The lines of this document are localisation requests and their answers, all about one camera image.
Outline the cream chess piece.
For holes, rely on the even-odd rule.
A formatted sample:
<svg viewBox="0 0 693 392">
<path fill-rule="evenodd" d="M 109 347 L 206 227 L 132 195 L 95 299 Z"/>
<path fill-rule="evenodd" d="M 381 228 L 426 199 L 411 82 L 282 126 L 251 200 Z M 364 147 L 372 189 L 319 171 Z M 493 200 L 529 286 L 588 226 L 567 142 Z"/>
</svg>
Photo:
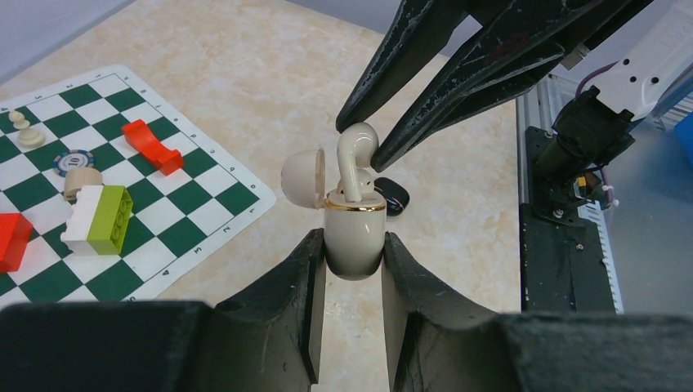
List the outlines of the cream chess piece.
<svg viewBox="0 0 693 392">
<path fill-rule="evenodd" d="M 19 132 L 17 141 L 20 146 L 26 149 L 36 149 L 45 144 L 45 134 L 30 126 L 26 117 L 17 110 L 12 110 L 8 114 L 12 126 Z"/>
</svg>

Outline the green white chessboard mat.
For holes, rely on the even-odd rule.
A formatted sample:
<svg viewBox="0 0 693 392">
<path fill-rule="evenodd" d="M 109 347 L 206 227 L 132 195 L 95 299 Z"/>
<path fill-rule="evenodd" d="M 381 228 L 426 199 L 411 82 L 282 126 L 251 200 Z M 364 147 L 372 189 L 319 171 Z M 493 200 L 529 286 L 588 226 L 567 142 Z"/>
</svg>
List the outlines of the green white chessboard mat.
<svg viewBox="0 0 693 392">
<path fill-rule="evenodd" d="M 45 134 L 26 149 L 8 114 Z M 143 120 L 184 166 L 163 175 L 131 147 L 122 126 Z M 72 149 L 95 158 L 106 185 L 134 208 L 121 253 L 78 256 L 60 240 L 69 219 L 53 159 Z M 149 300 L 275 205 L 275 193 L 130 69 L 110 65 L 1 103 L 1 210 L 33 225 L 20 268 L 1 276 L 1 304 Z"/>
</svg>

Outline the black earbud charging case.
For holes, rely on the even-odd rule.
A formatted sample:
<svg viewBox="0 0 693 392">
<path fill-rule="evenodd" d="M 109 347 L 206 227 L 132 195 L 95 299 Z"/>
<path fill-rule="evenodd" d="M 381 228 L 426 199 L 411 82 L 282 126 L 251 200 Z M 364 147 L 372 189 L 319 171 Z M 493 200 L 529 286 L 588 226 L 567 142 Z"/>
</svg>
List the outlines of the black earbud charging case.
<svg viewBox="0 0 693 392">
<path fill-rule="evenodd" d="M 374 188 L 387 202 L 387 216 L 401 215 L 410 202 L 408 191 L 387 177 L 379 177 L 374 180 Z"/>
</svg>

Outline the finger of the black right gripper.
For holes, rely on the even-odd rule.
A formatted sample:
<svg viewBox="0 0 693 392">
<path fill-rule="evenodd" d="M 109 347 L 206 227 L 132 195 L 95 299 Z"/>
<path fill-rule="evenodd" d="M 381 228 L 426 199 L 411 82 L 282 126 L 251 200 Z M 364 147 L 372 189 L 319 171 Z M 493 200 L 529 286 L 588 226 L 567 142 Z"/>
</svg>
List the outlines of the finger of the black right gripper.
<svg viewBox="0 0 693 392">
<path fill-rule="evenodd" d="M 337 115 L 336 130 L 342 133 L 377 112 L 480 8 L 479 1 L 402 1 L 389 30 Z"/>
<path fill-rule="evenodd" d="M 449 58 L 374 153 L 382 172 L 432 134 L 528 92 L 579 46 L 594 48 L 643 1 L 479 1 L 481 28 Z"/>
</svg>

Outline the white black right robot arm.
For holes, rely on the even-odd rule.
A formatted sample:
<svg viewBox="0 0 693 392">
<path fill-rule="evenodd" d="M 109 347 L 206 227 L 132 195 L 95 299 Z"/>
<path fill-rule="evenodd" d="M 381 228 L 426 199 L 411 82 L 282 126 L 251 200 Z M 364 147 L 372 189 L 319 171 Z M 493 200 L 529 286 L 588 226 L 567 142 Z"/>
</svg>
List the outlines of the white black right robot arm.
<svg viewBox="0 0 693 392">
<path fill-rule="evenodd" d="M 404 87 L 468 17 L 466 40 L 368 160 L 382 172 L 432 136 L 531 90 L 579 47 L 594 48 L 646 7 L 644 1 L 403 1 L 336 119 L 364 122 Z M 557 138 L 535 170 L 555 184 L 608 165 L 631 130 L 692 63 L 692 4 L 673 1 L 622 59 L 558 114 Z"/>
</svg>

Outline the white earbud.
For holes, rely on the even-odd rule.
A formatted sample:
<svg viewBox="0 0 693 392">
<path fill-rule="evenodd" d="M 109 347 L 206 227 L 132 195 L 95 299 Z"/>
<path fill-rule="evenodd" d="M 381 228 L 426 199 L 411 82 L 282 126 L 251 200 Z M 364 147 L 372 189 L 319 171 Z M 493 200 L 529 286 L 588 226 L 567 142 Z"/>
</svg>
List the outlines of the white earbud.
<svg viewBox="0 0 693 392">
<path fill-rule="evenodd" d="M 337 161 L 347 203 L 362 200 L 357 169 L 370 166 L 371 158 L 378 146 L 377 132 L 365 122 L 352 124 L 339 136 Z"/>
<path fill-rule="evenodd" d="M 366 194 L 373 193 L 374 183 L 372 174 L 364 168 L 358 168 L 356 175 L 358 180 L 358 189 L 361 195 L 365 196 Z"/>
</svg>

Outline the green white toy brick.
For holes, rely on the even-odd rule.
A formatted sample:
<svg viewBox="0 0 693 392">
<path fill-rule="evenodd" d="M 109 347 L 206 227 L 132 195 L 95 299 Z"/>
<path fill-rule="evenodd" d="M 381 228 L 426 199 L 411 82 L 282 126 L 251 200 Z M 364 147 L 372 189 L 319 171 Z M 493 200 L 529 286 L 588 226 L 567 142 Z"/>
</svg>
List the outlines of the green white toy brick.
<svg viewBox="0 0 693 392">
<path fill-rule="evenodd" d="M 133 200 L 122 185 L 85 185 L 76 194 L 60 240 L 78 256 L 118 255 Z"/>
</svg>

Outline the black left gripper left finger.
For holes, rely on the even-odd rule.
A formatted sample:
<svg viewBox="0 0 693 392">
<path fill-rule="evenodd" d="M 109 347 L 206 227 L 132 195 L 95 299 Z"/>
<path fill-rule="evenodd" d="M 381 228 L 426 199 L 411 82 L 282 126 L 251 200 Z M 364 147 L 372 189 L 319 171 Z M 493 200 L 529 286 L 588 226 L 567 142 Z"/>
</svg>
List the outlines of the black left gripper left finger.
<svg viewBox="0 0 693 392">
<path fill-rule="evenodd" d="M 308 391 L 319 380 L 322 229 L 216 305 L 56 302 L 1 312 L 4 391 Z"/>
</svg>

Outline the white earbud charging case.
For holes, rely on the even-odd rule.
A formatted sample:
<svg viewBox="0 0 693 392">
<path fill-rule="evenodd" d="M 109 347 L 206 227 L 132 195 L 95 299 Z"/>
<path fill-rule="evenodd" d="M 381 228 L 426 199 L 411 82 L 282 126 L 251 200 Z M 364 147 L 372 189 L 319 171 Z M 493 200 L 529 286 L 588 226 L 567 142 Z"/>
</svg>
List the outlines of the white earbud charging case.
<svg viewBox="0 0 693 392">
<path fill-rule="evenodd" d="M 281 170 L 281 188 L 294 205 L 324 212 L 324 242 L 329 269 L 357 281 L 374 274 L 385 240 L 386 200 L 374 190 L 356 203 L 345 200 L 342 182 L 325 190 L 325 154 L 314 149 L 290 155 Z"/>
</svg>

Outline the small grey round piece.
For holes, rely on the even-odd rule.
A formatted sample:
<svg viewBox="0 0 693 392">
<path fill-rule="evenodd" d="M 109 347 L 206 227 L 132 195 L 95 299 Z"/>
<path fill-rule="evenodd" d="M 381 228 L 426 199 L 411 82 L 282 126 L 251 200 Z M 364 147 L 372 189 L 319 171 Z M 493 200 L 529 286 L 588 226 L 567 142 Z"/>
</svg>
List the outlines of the small grey round piece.
<svg viewBox="0 0 693 392">
<path fill-rule="evenodd" d="M 67 172 L 80 167 L 94 167 L 95 158 L 93 154 L 84 149 L 72 149 L 57 155 L 52 162 L 52 169 L 61 177 L 65 177 Z"/>
</svg>

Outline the red toy brick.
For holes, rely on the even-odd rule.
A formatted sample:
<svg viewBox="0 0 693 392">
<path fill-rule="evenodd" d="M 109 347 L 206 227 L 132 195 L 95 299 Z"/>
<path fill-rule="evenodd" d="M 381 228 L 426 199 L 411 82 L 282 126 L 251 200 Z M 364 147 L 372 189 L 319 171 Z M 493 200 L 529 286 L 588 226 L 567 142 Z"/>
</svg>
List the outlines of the red toy brick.
<svg viewBox="0 0 693 392">
<path fill-rule="evenodd" d="M 181 152 L 167 148 L 143 120 L 123 125 L 122 132 L 127 143 L 163 175 L 169 176 L 183 168 Z"/>
<path fill-rule="evenodd" d="M 16 272 L 24 258 L 33 225 L 19 212 L 1 214 L 1 272 Z"/>
</svg>

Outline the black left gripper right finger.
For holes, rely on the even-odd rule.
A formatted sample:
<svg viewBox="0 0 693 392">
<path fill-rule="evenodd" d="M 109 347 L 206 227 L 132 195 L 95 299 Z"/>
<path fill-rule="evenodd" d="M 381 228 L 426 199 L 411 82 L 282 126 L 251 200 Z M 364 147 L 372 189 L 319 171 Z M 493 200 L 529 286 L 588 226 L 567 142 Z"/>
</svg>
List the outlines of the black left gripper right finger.
<svg viewBox="0 0 693 392">
<path fill-rule="evenodd" d="M 500 314 L 420 265 L 396 234 L 382 250 L 392 391 L 689 391 L 692 321 L 662 315 Z"/>
</svg>

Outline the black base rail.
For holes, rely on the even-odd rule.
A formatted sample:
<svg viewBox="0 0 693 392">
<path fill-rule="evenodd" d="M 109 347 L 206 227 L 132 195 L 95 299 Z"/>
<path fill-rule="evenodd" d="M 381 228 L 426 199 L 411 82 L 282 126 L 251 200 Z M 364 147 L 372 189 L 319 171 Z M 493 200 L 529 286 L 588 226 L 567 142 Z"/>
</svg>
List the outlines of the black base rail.
<svg viewBox="0 0 693 392">
<path fill-rule="evenodd" d="M 548 133 L 524 133 L 527 199 L 520 205 L 521 308 L 524 311 L 624 311 L 601 204 L 584 176 L 551 181 L 536 160 Z"/>
</svg>

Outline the beige wooden block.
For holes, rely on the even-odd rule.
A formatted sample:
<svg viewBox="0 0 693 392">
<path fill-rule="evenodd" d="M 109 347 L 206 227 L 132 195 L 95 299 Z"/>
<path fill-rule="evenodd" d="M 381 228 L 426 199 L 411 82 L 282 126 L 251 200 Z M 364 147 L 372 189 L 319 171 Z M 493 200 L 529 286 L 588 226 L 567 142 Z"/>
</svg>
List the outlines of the beige wooden block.
<svg viewBox="0 0 693 392">
<path fill-rule="evenodd" d="M 77 198 L 77 192 L 84 185 L 102 185 L 103 176 L 100 171 L 93 167 L 76 167 L 66 172 L 64 200 L 67 202 L 74 201 Z"/>
</svg>

